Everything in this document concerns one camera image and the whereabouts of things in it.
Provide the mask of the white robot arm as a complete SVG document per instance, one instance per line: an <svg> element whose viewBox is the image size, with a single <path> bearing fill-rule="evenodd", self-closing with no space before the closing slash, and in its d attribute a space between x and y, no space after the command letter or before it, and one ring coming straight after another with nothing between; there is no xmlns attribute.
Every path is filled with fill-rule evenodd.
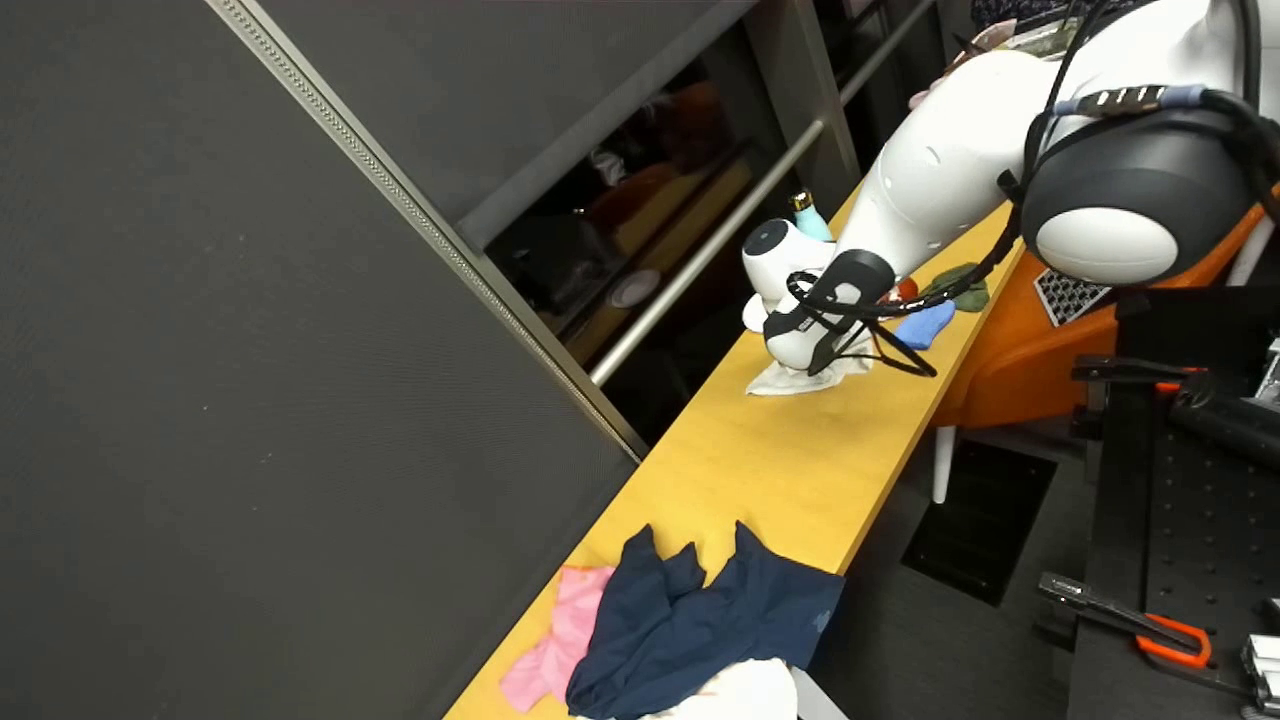
<svg viewBox="0 0 1280 720"><path fill-rule="evenodd" d="M989 213L1049 270L1154 285L1277 204L1280 0L1084 0L1051 60L993 47L943 73L827 244L787 222L744 250L744 328L796 377L914 303L898 285Z"/></svg>

